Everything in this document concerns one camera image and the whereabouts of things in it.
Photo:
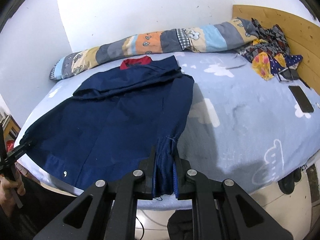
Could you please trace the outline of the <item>person's left hand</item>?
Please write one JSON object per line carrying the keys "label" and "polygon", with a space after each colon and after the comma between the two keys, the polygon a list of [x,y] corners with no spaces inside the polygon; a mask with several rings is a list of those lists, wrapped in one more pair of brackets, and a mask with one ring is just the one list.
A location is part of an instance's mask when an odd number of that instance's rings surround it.
{"label": "person's left hand", "polygon": [[17,178],[15,181],[10,180],[1,174],[1,208],[7,217],[12,215],[16,200],[14,200],[13,192],[23,196],[25,194],[24,183],[21,179],[20,173],[16,172]]}

